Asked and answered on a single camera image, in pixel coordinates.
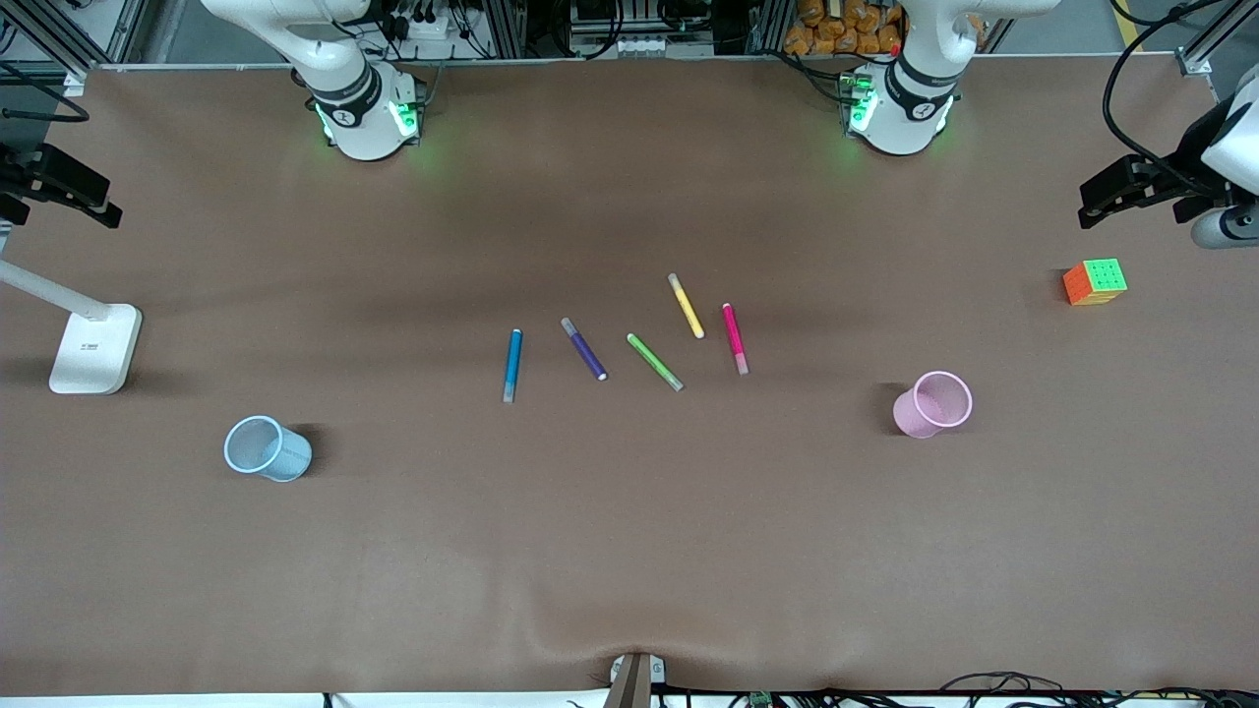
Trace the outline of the pink marker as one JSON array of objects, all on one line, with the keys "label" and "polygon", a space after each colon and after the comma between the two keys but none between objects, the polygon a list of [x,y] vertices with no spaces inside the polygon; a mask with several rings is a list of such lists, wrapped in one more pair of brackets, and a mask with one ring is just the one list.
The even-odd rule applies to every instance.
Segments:
[{"label": "pink marker", "polygon": [[737,363],[738,375],[749,375],[747,346],[744,346],[742,338],[742,326],[738,323],[737,309],[734,309],[730,302],[724,302],[721,305],[721,314],[726,328],[730,353],[734,363]]}]

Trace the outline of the colourful puzzle cube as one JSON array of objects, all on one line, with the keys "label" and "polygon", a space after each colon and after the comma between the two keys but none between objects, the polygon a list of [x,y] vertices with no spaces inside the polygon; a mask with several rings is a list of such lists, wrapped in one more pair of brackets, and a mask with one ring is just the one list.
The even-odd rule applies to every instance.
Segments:
[{"label": "colourful puzzle cube", "polygon": [[1102,305],[1128,290],[1119,260],[1085,260],[1063,273],[1066,304],[1079,307]]}]

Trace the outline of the pink mesh cup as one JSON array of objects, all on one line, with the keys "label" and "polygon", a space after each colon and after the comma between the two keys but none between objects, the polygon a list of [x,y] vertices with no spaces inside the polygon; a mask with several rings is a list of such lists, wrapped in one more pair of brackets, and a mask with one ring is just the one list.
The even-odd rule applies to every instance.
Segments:
[{"label": "pink mesh cup", "polygon": [[957,430],[972,411],[969,385],[951,372],[932,370],[895,399],[893,418],[903,435],[924,440]]}]

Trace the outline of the light blue mesh cup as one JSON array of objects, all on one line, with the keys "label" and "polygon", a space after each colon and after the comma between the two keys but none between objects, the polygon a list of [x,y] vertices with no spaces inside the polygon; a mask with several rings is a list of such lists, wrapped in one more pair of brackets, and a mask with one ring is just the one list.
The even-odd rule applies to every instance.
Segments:
[{"label": "light blue mesh cup", "polygon": [[286,430],[274,418],[256,414],[232,427],[223,443],[223,457],[239,474],[288,482],[308,470],[312,447],[307,438]]}]

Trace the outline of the orange packaged items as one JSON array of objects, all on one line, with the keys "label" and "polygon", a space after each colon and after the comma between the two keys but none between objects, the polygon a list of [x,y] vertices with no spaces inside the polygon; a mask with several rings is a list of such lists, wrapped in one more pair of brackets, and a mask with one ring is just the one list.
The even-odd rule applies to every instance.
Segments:
[{"label": "orange packaged items", "polygon": [[908,30],[894,0],[793,0],[782,52],[789,55],[895,57]]}]

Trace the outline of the white power strip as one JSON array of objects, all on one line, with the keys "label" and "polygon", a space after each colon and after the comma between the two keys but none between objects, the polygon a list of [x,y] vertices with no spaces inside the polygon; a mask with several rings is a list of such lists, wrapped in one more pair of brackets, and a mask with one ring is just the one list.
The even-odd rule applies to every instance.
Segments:
[{"label": "white power strip", "polygon": [[392,13],[383,21],[384,30],[394,42],[453,42],[460,37],[449,5],[417,5],[409,10]]}]

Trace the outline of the yellow marker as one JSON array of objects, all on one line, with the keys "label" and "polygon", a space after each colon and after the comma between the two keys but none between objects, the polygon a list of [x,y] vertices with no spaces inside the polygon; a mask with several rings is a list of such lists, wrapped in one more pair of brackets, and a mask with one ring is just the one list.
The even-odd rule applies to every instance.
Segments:
[{"label": "yellow marker", "polygon": [[679,273],[667,273],[667,282],[671,290],[674,290],[674,296],[676,301],[679,301],[679,307],[681,309],[684,317],[687,319],[689,331],[691,331],[692,336],[696,339],[704,339],[705,328],[697,317],[696,309],[692,307],[692,301],[689,299],[687,290],[682,286]]}]

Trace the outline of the green marker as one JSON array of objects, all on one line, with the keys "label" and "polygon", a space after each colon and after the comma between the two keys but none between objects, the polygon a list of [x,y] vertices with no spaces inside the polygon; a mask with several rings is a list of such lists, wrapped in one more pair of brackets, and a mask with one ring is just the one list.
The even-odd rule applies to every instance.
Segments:
[{"label": "green marker", "polygon": [[656,375],[658,375],[661,380],[663,380],[666,385],[670,387],[670,389],[672,391],[684,389],[684,383],[680,380],[679,375],[675,375],[674,370],[666,367],[663,360],[651,348],[648,348],[646,341],[643,341],[637,334],[633,333],[627,334],[626,341],[630,343],[630,348],[635,349],[635,353],[637,353],[645,360],[647,367],[651,368],[656,373]]}]

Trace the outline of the purple marker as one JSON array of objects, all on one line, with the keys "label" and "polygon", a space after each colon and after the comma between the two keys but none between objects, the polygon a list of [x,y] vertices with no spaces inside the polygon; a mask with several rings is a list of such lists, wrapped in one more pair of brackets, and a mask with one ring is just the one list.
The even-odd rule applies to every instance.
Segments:
[{"label": "purple marker", "polygon": [[608,375],[607,369],[602,367],[599,358],[597,357],[592,346],[588,344],[588,341],[585,341],[583,334],[580,334],[580,330],[579,328],[577,328],[575,323],[572,323],[570,317],[562,317],[562,328],[563,331],[567,333],[567,336],[570,338],[572,346],[574,346],[574,349],[579,354],[580,360],[583,360],[584,363],[584,367],[590,370],[596,380],[599,382],[607,380],[608,377],[611,375]]}]

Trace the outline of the aluminium frame post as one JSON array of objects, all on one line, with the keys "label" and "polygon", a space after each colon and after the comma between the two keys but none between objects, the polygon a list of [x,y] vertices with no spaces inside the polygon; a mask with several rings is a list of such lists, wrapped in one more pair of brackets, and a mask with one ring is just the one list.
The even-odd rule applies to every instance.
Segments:
[{"label": "aluminium frame post", "polygon": [[0,0],[0,60],[76,73],[121,62],[151,0]]},{"label": "aluminium frame post", "polygon": [[1220,6],[1222,9],[1176,50],[1182,76],[1210,76],[1211,57],[1259,14],[1259,0],[1222,0]]}]

